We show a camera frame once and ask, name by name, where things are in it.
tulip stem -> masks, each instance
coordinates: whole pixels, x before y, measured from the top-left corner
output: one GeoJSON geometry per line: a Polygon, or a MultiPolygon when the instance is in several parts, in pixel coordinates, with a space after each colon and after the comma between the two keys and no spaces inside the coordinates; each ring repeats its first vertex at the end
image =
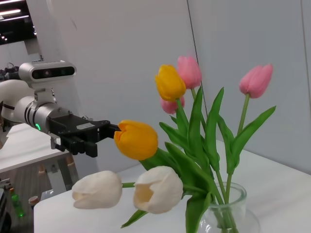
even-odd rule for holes
{"type": "Polygon", "coordinates": [[[226,188],[225,188],[225,190],[226,190],[226,200],[225,200],[225,202],[226,203],[229,203],[229,197],[230,197],[230,186],[231,186],[231,178],[232,178],[232,174],[228,174],[228,177],[227,177],[227,185],[226,185],[226,188]]]}
{"type": "Polygon", "coordinates": [[[239,135],[239,133],[241,133],[241,131],[243,130],[243,125],[244,125],[244,121],[245,121],[245,116],[246,116],[249,98],[250,98],[249,94],[246,94],[237,135],[239,135]]]}
{"type": "MultiPolygon", "coordinates": [[[[247,93],[245,95],[244,106],[243,106],[243,110],[242,110],[242,114],[241,114],[241,119],[240,119],[237,135],[239,135],[239,133],[241,133],[241,131],[243,130],[243,125],[244,125],[244,121],[245,121],[245,116],[246,116],[246,111],[247,111],[247,107],[248,107],[249,98],[250,98],[250,96],[247,93]]],[[[232,178],[233,172],[231,174],[228,174],[228,177],[227,177],[227,185],[226,185],[227,201],[229,201],[231,178],[232,178]]]]}
{"type": "Polygon", "coordinates": [[[131,182],[131,183],[122,183],[122,188],[134,188],[135,182],[131,182]]]}
{"type": "Polygon", "coordinates": [[[201,188],[197,188],[197,187],[194,187],[194,186],[189,186],[189,185],[186,185],[184,184],[184,190],[185,191],[190,191],[190,192],[195,192],[195,193],[202,193],[204,195],[207,194],[207,192],[201,188]]]}
{"type": "MultiPolygon", "coordinates": [[[[191,93],[192,93],[193,100],[195,100],[195,98],[196,98],[196,93],[195,93],[194,88],[191,89],[191,93]]],[[[201,112],[201,123],[202,123],[203,129],[205,130],[206,124],[205,124],[205,120],[204,120],[204,116],[203,116],[202,112],[201,112]]]]}
{"type": "Polygon", "coordinates": [[[220,190],[222,192],[225,204],[227,204],[226,203],[227,195],[226,195],[226,192],[225,192],[225,187],[224,187],[224,183],[223,183],[223,180],[222,180],[222,176],[220,175],[219,171],[215,171],[215,172],[216,172],[216,176],[217,176],[217,179],[218,179],[219,187],[220,187],[220,190]]]}

tulip petal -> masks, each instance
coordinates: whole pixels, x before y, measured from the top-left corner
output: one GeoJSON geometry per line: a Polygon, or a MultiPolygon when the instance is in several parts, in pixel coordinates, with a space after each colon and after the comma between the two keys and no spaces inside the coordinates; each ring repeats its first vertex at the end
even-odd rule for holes
{"type": "Polygon", "coordinates": [[[155,82],[160,96],[166,101],[176,101],[186,92],[185,83],[172,65],[162,65],[155,82]]]}
{"type": "Polygon", "coordinates": [[[251,69],[240,81],[240,91],[243,94],[249,94],[250,98],[259,98],[267,89],[271,76],[273,73],[273,66],[268,64],[264,67],[257,66],[251,69]]]}
{"type": "Polygon", "coordinates": [[[134,205],[153,214],[170,211],[183,194],[183,183],[168,166],[157,166],[140,175],[135,183],[134,205]]]}
{"type": "Polygon", "coordinates": [[[187,89],[201,85],[202,73],[196,59],[193,57],[178,58],[178,74],[184,81],[187,89]]]}
{"type": "Polygon", "coordinates": [[[273,66],[268,64],[261,69],[257,77],[252,78],[248,86],[251,98],[259,98],[263,95],[269,85],[272,73],[273,66]]]}
{"type": "Polygon", "coordinates": [[[154,194],[149,201],[148,212],[165,213],[180,202],[183,183],[176,177],[178,177],[177,174],[169,174],[161,183],[151,185],[150,189],[154,191],[154,194]]]}
{"type": "MultiPolygon", "coordinates": [[[[185,98],[182,97],[180,98],[181,105],[184,107],[185,106],[185,98]]],[[[168,113],[168,114],[174,114],[176,113],[176,109],[178,108],[177,102],[171,102],[171,101],[165,101],[160,97],[160,104],[162,106],[162,109],[168,113]]]]}
{"type": "Polygon", "coordinates": [[[247,94],[249,89],[249,83],[251,82],[251,80],[253,79],[254,76],[257,76],[260,71],[262,69],[262,66],[256,66],[254,68],[252,68],[240,81],[240,85],[239,85],[239,88],[240,88],[240,91],[243,93],[243,94],[247,94]]]}
{"type": "Polygon", "coordinates": [[[132,120],[123,120],[119,128],[122,132],[116,132],[114,139],[121,153],[136,160],[148,159],[156,153],[157,133],[151,126],[132,120]]]}
{"type": "Polygon", "coordinates": [[[110,208],[119,202],[121,194],[121,179],[112,171],[91,174],[72,187],[73,206],[79,209],[110,208]]]}
{"type": "Polygon", "coordinates": [[[100,191],[75,201],[73,206],[78,209],[111,208],[118,204],[121,195],[121,185],[119,187],[116,185],[112,189],[103,187],[100,191]]]}

white table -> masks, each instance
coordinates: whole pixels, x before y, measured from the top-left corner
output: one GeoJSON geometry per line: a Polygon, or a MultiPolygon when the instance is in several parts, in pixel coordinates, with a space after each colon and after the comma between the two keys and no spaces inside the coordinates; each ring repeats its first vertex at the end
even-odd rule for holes
{"type": "MultiPolygon", "coordinates": [[[[217,142],[225,176],[224,145],[217,142]]],[[[120,172],[122,182],[135,182],[144,172],[135,166],[120,172]]],[[[233,182],[247,190],[247,208],[259,219],[263,233],[310,233],[311,176],[253,153],[243,151],[233,182]]],[[[71,191],[35,206],[35,233],[184,233],[184,198],[170,212],[147,214],[124,229],[120,226],[135,212],[133,189],[123,189],[120,202],[111,209],[79,210],[71,191]]]]}
{"type": "Polygon", "coordinates": [[[63,158],[68,153],[67,151],[52,150],[51,137],[27,124],[13,126],[7,137],[3,148],[0,149],[0,172],[45,160],[43,163],[46,166],[54,194],[66,191],[57,159],[63,158]]]}

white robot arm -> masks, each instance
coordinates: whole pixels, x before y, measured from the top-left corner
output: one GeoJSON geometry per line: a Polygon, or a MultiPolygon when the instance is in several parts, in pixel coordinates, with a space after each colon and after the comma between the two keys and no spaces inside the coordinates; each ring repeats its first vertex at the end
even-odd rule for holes
{"type": "Polygon", "coordinates": [[[0,83],[1,115],[14,122],[22,122],[51,136],[51,147],[68,150],[72,154],[86,153],[97,157],[96,143],[113,138],[118,126],[108,120],[90,121],[75,116],[70,110],[57,105],[51,89],[34,90],[34,83],[55,82],[75,75],[76,68],[64,61],[24,63],[14,79],[0,83]]]}

tulip leaf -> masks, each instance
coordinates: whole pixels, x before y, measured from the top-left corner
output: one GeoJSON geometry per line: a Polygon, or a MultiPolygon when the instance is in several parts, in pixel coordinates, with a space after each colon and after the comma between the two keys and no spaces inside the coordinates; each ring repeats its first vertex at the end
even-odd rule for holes
{"type": "Polygon", "coordinates": [[[180,130],[182,131],[182,133],[185,133],[185,136],[187,135],[187,129],[189,126],[189,122],[186,116],[186,113],[184,111],[184,108],[181,104],[180,99],[176,100],[178,108],[176,109],[176,120],[177,120],[177,124],[180,124],[180,130]]]}
{"type": "Polygon", "coordinates": [[[178,108],[176,109],[176,123],[177,123],[178,130],[181,132],[181,134],[184,137],[187,137],[188,127],[185,125],[181,117],[180,110],[178,108]]]}
{"type": "Polygon", "coordinates": [[[193,195],[187,201],[186,208],[186,233],[197,233],[201,218],[211,202],[211,193],[206,197],[198,194],[193,195]]]}
{"type": "Polygon", "coordinates": [[[189,122],[189,129],[188,129],[188,143],[190,150],[194,152],[195,157],[199,159],[201,162],[200,164],[203,165],[203,168],[209,166],[208,158],[205,156],[203,152],[203,146],[201,141],[201,115],[202,115],[202,98],[203,98],[203,91],[202,87],[199,88],[198,93],[194,99],[193,107],[191,111],[191,117],[189,122]]]}
{"type": "Polygon", "coordinates": [[[148,171],[156,166],[170,166],[181,177],[180,167],[168,152],[158,148],[154,156],[141,160],[140,163],[148,171]]]}
{"type": "Polygon", "coordinates": [[[226,163],[227,163],[227,173],[233,174],[235,169],[235,164],[237,161],[234,161],[234,157],[231,153],[231,144],[234,140],[234,136],[232,131],[227,127],[225,120],[219,116],[218,118],[218,127],[220,129],[220,132],[223,136],[224,143],[225,143],[225,157],[226,157],[226,163]]]}
{"type": "Polygon", "coordinates": [[[210,109],[206,129],[205,129],[205,142],[206,142],[206,149],[207,155],[209,158],[209,162],[212,168],[215,171],[219,171],[219,160],[220,156],[216,149],[216,125],[218,121],[220,106],[224,96],[224,88],[222,88],[218,95],[216,96],[212,108],[210,109]]]}
{"type": "Polygon", "coordinates": [[[183,183],[208,191],[210,184],[213,184],[214,180],[174,144],[165,142],[165,146],[180,167],[183,183]]]}
{"type": "Polygon", "coordinates": [[[163,122],[160,122],[159,125],[169,136],[171,142],[182,147],[186,153],[191,154],[190,149],[188,147],[187,139],[183,135],[181,135],[178,130],[172,128],[171,126],[163,122]]]}
{"type": "Polygon", "coordinates": [[[173,117],[173,116],[170,116],[170,117],[171,117],[172,121],[173,121],[175,124],[177,124],[177,119],[176,119],[175,117],[173,117]]]}
{"type": "Polygon", "coordinates": [[[251,138],[251,136],[259,129],[259,127],[273,114],[276,110],[276,106],[269,108],[265,112],[259,115],[255,120],[249,123],[240,133],[235,137],[231,145],[232,156],[235,157],[237,163],[234,165],[238,166],[240,160],[240,153],[244,146],[251,138]]]}
{"type": "Polygon", "coordinates": [[[129,225],[131,225],[132,223],[136,222],[138,219],[140,219],[141,217],[145,216],[148,212],[143,211],[143,210],[137,210],[131,217],[130,219],[124,223],[121,228],[124,227],[128,227],[129,225]]]}

